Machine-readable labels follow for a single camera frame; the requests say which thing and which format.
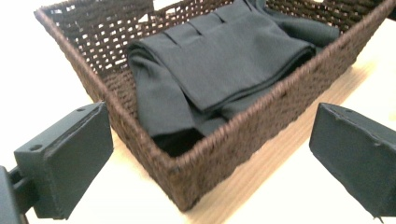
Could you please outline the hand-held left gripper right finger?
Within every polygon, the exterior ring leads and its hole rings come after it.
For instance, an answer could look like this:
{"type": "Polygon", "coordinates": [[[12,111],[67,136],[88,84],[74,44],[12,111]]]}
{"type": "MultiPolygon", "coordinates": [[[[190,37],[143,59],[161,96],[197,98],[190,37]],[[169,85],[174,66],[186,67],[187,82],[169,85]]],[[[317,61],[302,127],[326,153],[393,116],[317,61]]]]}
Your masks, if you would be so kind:
{"type": "Polygon", "coordinates": [[[351,109],[321,103],[309,147],[373,217],[396,217],[396,131],[351,109]]]}

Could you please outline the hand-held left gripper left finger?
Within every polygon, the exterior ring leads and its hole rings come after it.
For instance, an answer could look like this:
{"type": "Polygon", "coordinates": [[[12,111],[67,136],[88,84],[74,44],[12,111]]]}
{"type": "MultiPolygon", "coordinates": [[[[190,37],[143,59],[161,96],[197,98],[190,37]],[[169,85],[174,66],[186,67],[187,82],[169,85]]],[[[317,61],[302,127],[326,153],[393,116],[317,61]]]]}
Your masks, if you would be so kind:
{"type": "Polygon", "coordinates": [[[85,105],[14,151],[38,193],[39,218],[67,219],[113,152],[104,102],[85,105]]]}

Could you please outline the brown wicker basket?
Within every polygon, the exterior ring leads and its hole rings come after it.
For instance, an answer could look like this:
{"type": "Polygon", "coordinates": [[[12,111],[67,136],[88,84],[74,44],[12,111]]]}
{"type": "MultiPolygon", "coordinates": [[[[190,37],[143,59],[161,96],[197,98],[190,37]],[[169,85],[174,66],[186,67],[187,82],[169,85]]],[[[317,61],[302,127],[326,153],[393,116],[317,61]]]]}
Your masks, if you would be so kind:
{"type": "Polygon", "coordinates": [[[304,113],[356,61],[396,8],[396,0],[267,0],[274,10],[333,25],[341,35],[247,111],[172,158],[138,124],[126,45],[231,2],[180,0],[157,9],[152,0],[67,0],[35,11],[86,92],[94,101],[106,101],[120,139],[182,212],[304,113]]]}

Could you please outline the black pants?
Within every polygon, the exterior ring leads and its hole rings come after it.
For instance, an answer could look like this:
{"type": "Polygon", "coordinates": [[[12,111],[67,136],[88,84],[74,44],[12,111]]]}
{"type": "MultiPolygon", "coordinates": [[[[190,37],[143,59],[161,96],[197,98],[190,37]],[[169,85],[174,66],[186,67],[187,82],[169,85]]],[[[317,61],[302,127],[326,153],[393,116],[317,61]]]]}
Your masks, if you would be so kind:
{"type": "Polygon", "coordinates": [[[140,124],[177,157],[246,110],[340,35],[266,0],[234,0],[127,48],[140,124]]]}

